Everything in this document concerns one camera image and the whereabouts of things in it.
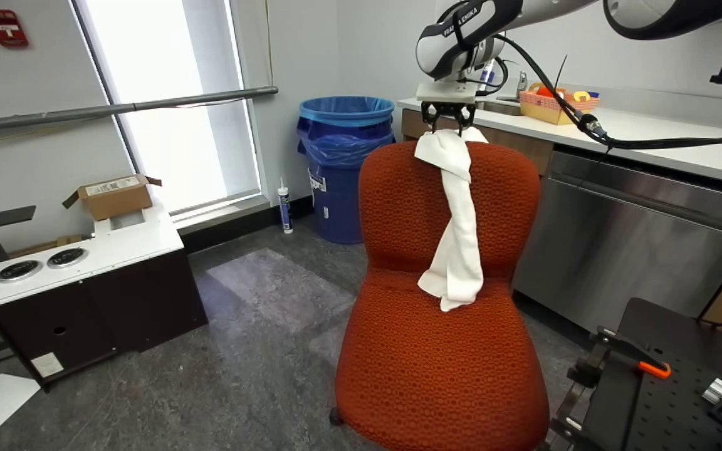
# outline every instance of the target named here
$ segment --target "white towel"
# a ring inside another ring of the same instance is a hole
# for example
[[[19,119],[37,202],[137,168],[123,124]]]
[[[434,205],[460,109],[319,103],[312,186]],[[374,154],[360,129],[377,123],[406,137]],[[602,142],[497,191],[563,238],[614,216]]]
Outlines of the white towel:
[[[441,240],[436,246],[430,268],[418,277],[418,289],[441,297],[443,314],[475,301],[483,286],[483,268],[475,235],[475,207],[469,192],[469,149],[466,141],[487,142],[481,129],[466,127],[424,133],[416,142],[414,158],[441,171],[443,195],[451,211]]]

